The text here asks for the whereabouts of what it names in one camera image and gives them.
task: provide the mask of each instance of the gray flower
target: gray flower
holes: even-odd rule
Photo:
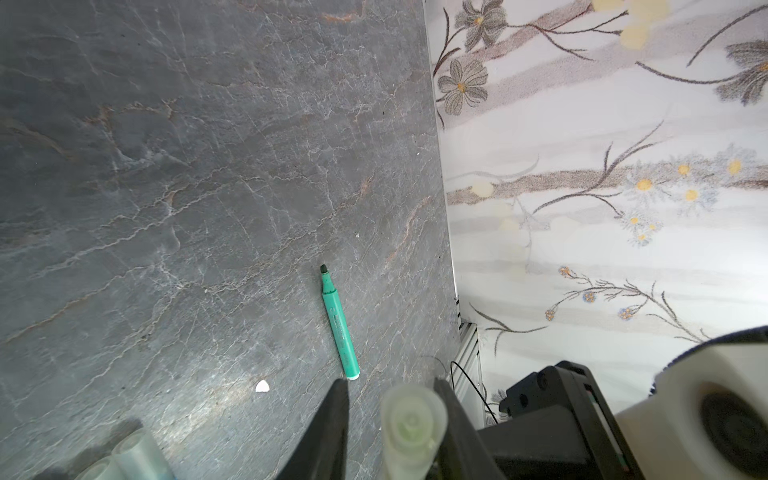
[[[763,87],[768,82],[768,41],[756,40],[728,45],[726,51],[728,58],[746,70],[732,81],[715,89],[720,100],[741,98],[744,106],[756,104],[763,96]]]
[[[651,211],[629,210],[619,221],[621,227],[630,232],[629,243],[638,247],[648,245],[654,235],[664,227]]]
[[[472,6],[471,0],[464,0],[464,11],[456,15],[456,28],[467,31],[464,46],[472,50],[482,38],[486,47],[493,45],[507,26],[507,12],[501,7],[503,0],[483,0],[480,10]]]
[[[754,178],[762,161],[757,159],[757,152],[751,148],[730,144],[724,151],[717,152],[713,163],[712,179],[728,185]]]
[[[658,201],[665,201],[669,193],[662,187],[664,176],[658,164],[635,164],[624,179],[624,194],[636,205],[648,208]]]
[[[477,107],[488,99],[488,92],[479,87],[488,80],[488,69],[478,60],[472,60],[466,68],[458,60],[451,60],[451,76],[443,75],[437,80],[437,86],[445,94],[445,113],[459,115],[464,101],[470,107]]]
[[[683,181],[675,186],[672,198],[680,205],[677,213],[689,217],[691,214],[711,212],[717,202],[717,189],[694,181]]]
[[[499,389],[496,391],[496,393],[491,394],[491,401],[496,403],[501,403],[503,399],[507,398],[507,392],[505,392],[502,389]]]

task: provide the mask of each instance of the flower pattern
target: flower pattern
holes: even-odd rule
[[[715,88],[720,100],[741,100],[745,107],[756,104],[763,97],[768,83],[768,41],[756,40],[726,47],[728,58],[744,70],[732,81]]]
[[[645,314],[647,316],[656,317],[668,326],[676,329],[681,333],[679,338],[685,338],[696,343],[702,343],[705,339],[709,338],[702,329],[699,329],[698,331],[691,329],[677,317],[677,314],[672,310],[672,307],[667,301],[666,293],[664,291],[657,296],[656,282],[650,286],[650,290],[641,290],[629,280],[625,280],[623,284],[613,283],[609,280],[593,279],[589,276],[576,273],[573,270],[569,271],[568,280],[582,285],[584,288],[577,288],[576,290],[567,292],[561,300],[557,301],[545,312],[547,320],[554,319],[554,313],[563,302],[573,300],[579,296],[587,303],[594,302],[599,295],[602,295],[603,300],[606,302],[610,302],[617,298],[632,298],[640,300],[641,303],[635,303],[634,305],[620,308],[617,312],[620,319],[629,321],[641,310],[652,309],[650,312],[646,311]]]
[[[717,190],[706,184],[683,182],[677,186],[673,198],[680,205],[680,215],[698,215],[712,211],[717,202]]]
[[[744,180],[755,175],[757,152],[749,148],[728,145],[714,158],[714,174],[722,184]]]
[[[642,207],[648,207],[669,197],[662,188],[662,180],[656,165],[637,163],[624,181],[627,197]]]
[[[640,50],[648,41],[651,24],[665,19],[670,6],[667,0],[632,0],[627,12],[630,24],[619,35],[619,43],[630,50]]]
[[[652,213],[642,213],[637,210],[629,210],[621,218],[621,227],[629,230],[629,242],[638,247],[645,247],[656,233],[664,227]]]
[[[492,393],[491,394],[491,402],[495,403],[496,405],[501,403],[502,400],[505,399],[505,398],[507,398],[507,392],[505,392],[504,390],[501,390],[501,389],[497,390],[496,393]],[[498,410],[498,420],[499,420],[499,422],[506,422],[507,420],[509,420],[509,415],[507,415],[506,411],[499,409]]]
[[[477,60],[470,61],[466,68],[458,60],[451,60],[451,74],[437,80],[438,88],[445,94],[445,113],[460,115],[464,102],[477,107],[488,99],[488,92],[479,85],[488,80],[488,69]]]
[[[700,180],[711,173],[705,168],[706,158],[701,154],[671,157],[670,163],[677,174],[675,180]]]
[[[467,30],[466,51],[472,50],[482,39],[486,47],[498,40],[507,26],[507,13],[502,0],[483,0],[478,10],[470,0],[464,0],[463,11],[456,15],[456,28]]]
[[[632,310],[631,306],[619,309],[619,318],[622,320],[631,320],[634,314],[635,312]]]

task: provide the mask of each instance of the brown vein in marble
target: brown vein in marble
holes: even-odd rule
[[[111,121],[112,115],[123,114],[129,111],[147,111],[171,120],[174,116],[174,113],[176,113],[174,111],[174,105],[177,101],[178,98],[174,98],[172,100],[162,100],[164,108],[148,107],[147,105],[144,105],[138,101],[117,109],[109,105],[99,105],[99,114],[96,117],[86,117],[83,119],[83,121],[90,125],[101,125],[101,127],[104,129],[104,136],[107,138],[109,144],[117,152],[120,152],[118,143],[114,139],[114,130]]]
[[[633,167],[616,168],[601,184],[603,188],[615,188],[621,185]],[[679,174],[672,164],[658,165],[657,175],[660,182],[673,180]],[[546,174],[526,175],[512,182],[495,184],[489,198],[514,198],[521,194],[530,194],[560,188],[584,189],[596,184],[602,177],[602,170],[563,170]],[[743,190],[768,189],[768,165],[756,169],[756,174],[749,179],[727,184],[726,188]],[[471,187],[454,190],[446,194],[448,205],[474,205],[486,200],[472,192]]]
[[[303,238],[306,238],[306,237],[309,237],[311,235],[314,235],[315,233],[317,233],[317,230],[319,230],[325,224],[325,222],[327,222],[329,220],[332,220],[333,218],[336,217],[336,215],[340,214],[341,212],[343,212],[347,208],[354,207],[357,204],[358,201],[360,201],[361,199],[363,199],[364,197],[366,197],[369,194],[369,192],[371,191],[372,182],[373,182],[373,176],[370,176],[370,177],[366,178],[365,180],[363,180],[361,182],[361,184],[360,184],[360,189],[357,190],[354,194],[352,194],[347,200],[344,200],[341,204],[339,204],[339,206],[330,215],[327,215],[327,216],[321,218],[318,221],[318,223],[317,223],[317,225],[316,225],[314,230],[308,230],[306,232],[301,233],[297,237],[291,237],[291,238],[288,238],[287,240],[281,242],[279,247],[278,247],[278,249],[275,252],[271,253],[269,255],[269,258],[267,258],[266,260],[264,260],[262,262],[255,263],[254,265],[249,267],[248,271],[245,274],[245,276],[243,278],[241,278],[240,280],[238,280],[238,281],[227,281],[227,282],[223,282],[223,283],[218,284],[218,285],[206,286],[205,287],[206,288],[205,289],[205,293],[218,294],[218,293],[221,293],[223,291],[235,291],[235,290],[239,290],[239,289],[243,288],[254,277],[259,275],[260,272],[263,272],[264,270],[268,270],[269,268],[274,266],[275,263],[276,263],[276,259],[277,259],[278,255],[280,255],[284,250],[289,248],[292,244],[294,244],[295,242],[297,242],[299,240],[302,240]],[[304,261],[306,255],[309,255],[308,251],[304,255],[300,256],[297,259],[295,259],[295,261],[293,263],[291,263],[290,268],[285,269],[284,270],[285,273],[281,277],[278,277],[274,283],[275,284],[279,284],[284,279],[286,279],[291,274],[293,269],[295,269],[299,265],[299,263]],[[232,315],[233,313],[235,313],[244,303],[245,303],[245,301],[240,302],[232,311],[230,311],[228,313],[228,315]]]
[[[43,270],[37,272],[34,275],[31,275],[29,277],[29,279],[30,280],[34,280],[34,279],[42,278],[43,276],[45,276],[46,274],[48,274],[50,272],[54,272],[56,270],[61,270],[63,268],[67,268],[67,267],[71,266],[73,263],[78,262],[79,260],[81,260],[83,257],[88,255],[89,253],[93,253],[93,252],[96,252],[96,251],[99,251],[99,250],[106,250],[107,248],[114,247],[115,245],[118,245],[119,243],[123,243],[123,242],[129,241],[129,240],[133,240],[139,233],[145,232],[145,231],[147,231],[147,230],[149,230],[149,229],[151,229],[153,227],[159,227],[160,225],[165,223],[168,219],[170,219],[172,217],[175,217],[176,215],[178,215],[179,213],[183,212],[184,210],[186,210],[187,208],[191,207],[192,205],[194,205],[194,204],[196,204],[196,203],[198,203],[198,202],[200,202],[200,201],[202,201],[202,200],[204,200],[204,199],[206,199],[206,198],[208,198],[208,197],[210,197],[212,195],[218,194],[219,191],[221,191],[226,186],[227,186],[226,184],[220,185],[215,190],[206,192],[205,194],[200,195],[198,198],[196,198],[194,200],[191,200],[189,203],[184,205],[182,208],[174,209],[174,208],[169,206],[168,213],[163,218],[161,218],[160,220],[157,220],[157,221],[154,221],[154,222],[150,222],[150,223],[148,223],[148,224],[146,224],[146,225],[144,225],[142,227],[139,227],[136,230],[134,230],[133,232],[131,232],[129,235],[127,235],[125,237],[117,238],[116,240],[113,240],[110,243],[106,243],[104,245],[97,245],[95,247],[90,247],[90,248],[87,248],[87,249],[82,250],[80,252],[77,252],[75,255],[73,255],[72,257],[67,258],[63,262],[60,262],[60,263],[57,263],[55,265],[51,265],[51,266],[45,267]]]
[[[112,360],[109,361],[107,364],[107,367],[102,371],[101,373],[98,373],[96,376],[88,380],[88,382],[82,386],[77,392],[72,393],[70,396],[66,397],[65,399],[61,400],[56,406],[50,410],[50,412],[46,412],[40,419],[47,416],[49,413],[54,412],[56,409],[61,408],[62,406],[68,404],[72,399],[83,393],[88,387],[93,385],[93,383],[100,379],[101,377],[107,375],[111,370],[114,364],[121,358],[125,356],[126,353],[131,351],[135,346],[137,346],[139,343],[142,343],[146,341],[146,339],[151,336],[155,330],[157,329],[157,324],[163,319],[165,313],[170,309],[170,306],[174,303],[176,298],[181,294],[181,292],[184,289],[176,290],[170,297],[163,297],[161,300],[158,300],[157,303],[160,303],[162,300],[167,299],[167,303],[165,306],[163,306],[163,309],[156,315],[153,316],[154,318],[150,318],[144,325],[142,325],[142,328],[140,328],[138,331],[132,333],[131,335],[127,336],[125,340],[130,339],[136,339],[131,345],[124,348],[117,356],[115,356]]]
[[[435,268],[438,266],[437,263],[432,263],[432,268],[429,271],[429,274],[425,276],[425,278],[434,278],[437,275],[437,272],[435,272]],[[418,303],[423,300],[423,297],[419,295],[419,293],[413,293],[412,295],[409,295],[409,301],[402,306],[403,312],[413,312],[415,311],[415,308],[417,307]],[[392,344],[395,342],[395,339],[399,336],[401,339],[405,339],[405,337],[402,334],[402,326],[407,322],[408,318],[401,318],[398,322],[392,322],[390,323],[382,332],[382,334],[373,339],[373,341],[370,343],[370,345],[381,345],[384,343],[387,339],[389,339],[389,344],[387,345],[386,350],[383,353],[379,354],[379,358],[382,358],[383,360],[376,363],[376,365],[371,370],[366,370],[366,381],[363,383],[362,388],[357,394],[357,398],[351,403],[350,408],[357,407],[365,398],[366,390],[368,389],[371,381],[373,381],[376,378],[377,374],[384,373],[385,369],[390,366],[387,364],[387,359],[391,358],[390,352],[392,352]],[[397,332],[394,334],[390,333],[390,330],[392,328],[398,329]],[[366,354],[366,347],[369,345],[369,343],[366,341],[366,343],[363,345],[361,350],[359,351],[359,355],[365,356]],[[414,350],[417,353],[422,352],[423,350],[420,349],[418,346],[414,345]]]
[[[178,194],[180,192],[183,192],[183,191],[185,191],[188,188],[197,188],[198,186],[200,186],[200,184],[202,184],[205,181],[211,180],[214,177],[215,174],[220,173],[222,170],[225,170],[226,168],[227,167],[216,168],[216,169],[212,170],[208,175],[206,175],[205,177],[202,177],[202,178],[196,180],[195,182],[186,182],[183,186],[177,185],[178,188],[176,188],[175,190],[170,189],[170,188],[166,188],[165,192],[163,193],[163,195],[160,198],[156,198],[155,200],[153,200],[153,202],[151,204],[147,204],[147,205],[144,205],[142,207],[139,207],[139,209],[136,211],[136,213],[134,215],[131,215],[131,216],[123,215],[123,214],[117,215],[115,218],[112,218],[112,219],[108,220],[107,223],[103,223],[102,225],[99,225],[98,227],[96,227],[96,228],[94,228],[92,230],[89,230],[89,231],[90,231],[90,233],[97,233],[102,228],[108,228],[112,224],[118,222],[119,220],[135,221],[137,218],[139,218],[139,216],[142,213],[144,213],[147,210],[150,210],[150,209],[152,209],[154,207],[157,207],[160,204],[166,204],[168,208],[173,209],[174,208],[173,202],[174,202],[174,198],[175,198],[176,194]]]
[[[53,138],[50,138],[48,135],[44,135],[38,131],[32,130],[31,128],[24,126],[23,124],[17,122],[13,118],[3,118],[2,126],[9,129],[10,131],[13,131],[20,135],[24,135],[25,137],[29,137],[32,140],[37,141],[38,143],[53,149],[54,151],[56,151],[56,153],[64,157],[66,160],[75,161],[75,158],[72,157],[61,145],[59,145],[56,140],[54,140]]]
[[[424,200],[422,200],[422,202],[411,212],[410,217],[408,217],[408,221],[406,221],[406,233],[402,236],[402,240],[400,240],[400,243],[397,244],[397,247],[395,247],[395,251],[392,252],[389,257],[386,257],[387,266],[395,259],[395,257],[397,257],[397,253],[400,251],[402,246],[406,244],[408,238],[411,236],[411,227],[413,226],[413,222],[416,219],[416,214],[419,212],[419,210],[424,208],[424,206],[429,203],[431,199],[432,195],[424,197]]]
[[[66,303],[66,305],[64,305],[62,308],[60,308],[60,309],[59,309],[59,311],[57,311],[56,313],[54,313],[53,315],[51,315],[51,316],[50,316],[50,317],[48,317],[47,319],[44,319],[44,320],[41,320],[41,321],[39,321],[39,322],[33,323],[33,324],[31,324],[30,326],[27,326],[27,327],[25,327],[24,329],[22,329],[22,330],[19,330],[18,332],[14,333],[13,335],[10,335],[8,338],[6,338],[5,340],[3,340],[3,343],[2,343],[2,344],[3,344],[3,345],[8,345],[8,344],[9,344],[11,341],[13,341],[13,340],[16,340],[16,339],[17,339],[18,337],[20,337],[20,336],[23,336],[23,335],[25,335],[25,334],[26,334],[27,332],[29,332],[30,330],[33,330],[33,329],[37,329],[37,328],[40,328],[41,326],[44,326],[44,325],[47,325],[47,324],[48,324],[48,323],[50,323],[50,322],[53,322],[53,321],[54,321],[54,320],[56,320],[58,317],[60,317],[60,316],[64,315],[64,314],[67,312],[67,310],[69,310],[69,309],[70,309],[70,308],[72,308],[73,306],[76,306],[76,305],[79,305],[79,304],[81,304],[81,303],[84,303],[84,302],[86,302],[86,301],[87,301],[89,298],[91,298],[91,297],[93,297],[93,296],[96,296],[96,295],[98,295],[99,293],[101,293],[101,292],[105,291],[107,288],[109,288],[109,286],[110,286],[110,285],[111,285],[111,284],[112,284],[112,283],[113,283],[115,280],[121,280],[121,279],[124,279],[126,276],[128,276],[128,274],[130,274],[130,273],[134,272],[135,270],[142,270],[142,269],[147,269],[147,268],[149,268],[149,267],[148,267],[148,266],[136,266],[136,267],[134,267],[134,268],[131,268],[131,269],[129,269],[129,270],[126,270],[126,271],[125,271],[125,273],[123,273],[122,275],[113,276],[113,277],[112,277],[111,279],[109,279],[109,281],[108,281],[108,282],[106,282],[106,283],[105,283],[105,284],[104,284],[102,287],[100,287],[100,288],[98,288],[98,289],[96,289],[96,290],[93,290],[93,291],[91,291],[91,292],[88,292],[88,293],[86,293],[85,295],[81,296],[80,298],[77,298],[77,299],[74,299],[74,300],[70,300],[70,301],[68,301],[68,302]]]
[[[323,17],[324,20],[332,23],[357,22],[358,20],[363,20],[366,17],[366,3],[367,3],[367,0],[362,0],[362,5],[360,5],[359,15],[357,12],[352,11],[345,15],[331,15],[328,13],[323,13],[321,14],[321,17]]]

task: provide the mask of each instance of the painted branch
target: painted branch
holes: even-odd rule
[[[702,32],[716,31],[722,26],[722,12],[712,15],[701,15],[696,18],[682,18],[676,23],[655,25],[653,41],[649,41],[643,50],[643,58],[653,64],[656,61],[655,59],[683,55],[686,57],[685,61],[687,61],[687,58],[701,46],[703,41]],[[534,31],[534,29],[523,28],[521,31]],[[739,24],[739,28],[731,28],[717,37],[710,44],[709,48],[722,48],[725,45],[752,41],[763,36],[765,36],[765,28],[757,21],[742,22]],[[478,50],[475,55],[480,55],[485,50]],[[638,59],[637,56],[628,53],[627,49],[618,41],[611,41],[604,46],[590,48],[587,56],[595,61],[584,61],[572,55],[563,55],[543,64],[536,64],[534,67],[527,68],[518,73],[504,76],[503,78],[493,78],[485,86],[485,89],[488,91],[488,100],[477,108],[468,108],[466,112],[463,111],[458,117],[452,116],[450,120],[446,119],[446,128],[450,130],[459,127],[486,112],[505,105],[514,104],[517,101],[530,98],[550,88],[564,88],[574,84],[607,78],[617,71],[635,69],[637,74],[645,73],[651,80],[654,78],[660,80],[659,77],[655,77],[635,65],[634,62]],[[691,87],[701,88],[702,91],[707,91],[706,89],[711,88],[711,86],[707,85],[691,85]]]
[[[760,11],[762,11],[762,10],[765,10],[766,8],[768,8],[768,5],[761,5],[760,7],[757,7],[757,8],[754,8],[754,9],[752,9],[752,10],[749,10],[749,11],[748,11],[747,13],[745,13],[744,15],[741,15],[741,16],[740,16],[739,18],[737,18],[736,20],[733,20],[733,21],[732,21],[731,23],[729,23],[728,25],[726,25],[726,26],[722,27],[722,28],[721,28],[720,30],[718,30],[718,31],[717,31],[717,32],[716,32],[714,35],[712,35],[711,37],[709,37],[709,38],[707,39],[707,41],[705,41],[705,42],[704,42],[704,45],[701,45],[701,46],[699,47],[699,49],[698,49],[698,50],[696,50],[696,53],[694,53],[694,56],[690,58],[690,60],[688,61],[688,64],[687,64],[686,66],[687,66],[687,67],[690,67],[690,64],[692,64],[692,63],[694,62],[694,60],[696,60],[696,57],[698,57],[698,56],[699,56],[699,53],[701,53],[701,52],[702,52],[702,51],[703,51],[703,50],[704,50],[704,49],[707,47],[707,45],[709,45],[710,43],[712,43],[712,40],[714,40],[715,38],[717,38],[718,36],[720,36],[720,34],[721,34],[721,33],[723,33],[724,31],[726,31],[728,28],[731,28],[731,27],[733,27],[735,24],[737,24],[737,23],[741,22],[741,21],[742,21],[742,20],[744,20],[745,18],[749,18],[750,16],[752,16],[752,15],[756,14],[757,12],[760,12]]]
[[[565,25],[571,20],[574,20],[575,18],[578,18],[583,14],[591,11],[591,0],[574,0],[568,5],[563,5],[562,7],[556,8],[549,13],[545,13],[541,17],[536,18],[534,21],[529,23],[545,30],[552,30],[554,28]],[[536,35],[539,35],[539,31],[535,27],[520,28],[508,38],[500,41],[499,43],[491,45],[490,47],[481,48],[466,55],[462,55],[459,58],[488,61],[492,60],[493,58],[503,57],[510,51],[525,45]]]
[[[659,181],[673,180],[679,175],[677,166],[669,163],[658,164],[656,178]],[[600,185],[601,189],[615,188],[624,182],[632,166],[616,167]],[[566,170],[546,174],[525,175],[512,182],[502,182],[494,185],[490,198],[514,198],[521,194],[557,190],[561,188],[586,189],[597,183],[603,176],[602,170]],[[752,178],[733,182],[726,185],[742,190],[768,189],[768,166],[761,165],[756,169]],[[485,198],[472,193],[470,187],[448,192],[448,205],[474,205]]]

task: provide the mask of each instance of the yellow flower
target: yellow flower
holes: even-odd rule
[[[677,190],[674,199],[679,202],[681,215],[699,215],[712,210],[717,202],[717,189],[706,184],[689,184]]]
[[[638,190],[646,192],[649,191],[654,185],[654,182],[648,180],[647,178],[644,178],[643,180],[640,180],[635,184],[635,187],[637,187]]]
[[[630,211],[621,218],[621,227],[630,231],[629,243],[645,247],[654,239],[656,233],[664,228],[664,224],[653,212]]]
[[[629,320],[632,319],[634,314],[637,313],[636,310],[632,310],[632,307],[627,307],[619,310],[619,318],[622,320]]]
[[[495,186],[491,182],[479,181],[478,183],[472,185],[472,188],[470,188],[469,191],[471,191],[472,193],[474,193],[480,198],[488,198],[491,195],[493,195],[494,189],[495,189]]]
[[[619,43],[624,48],[630,50],[640,50],[645,46],[650,34],[650,24],[647,22],[633,23],[627,25],[619,35]]]
[[[667,0],[630,0],[629,15],[642,22],[658,22],[670,14]]]
[[[592,8],[596,12],[605,12],[621,7],[621,0],[592,0]]]
[[[731,175],[738,174],[741,171],[741,160],[738,158],[734,158],[729,164],[728,164],[728,173]]]

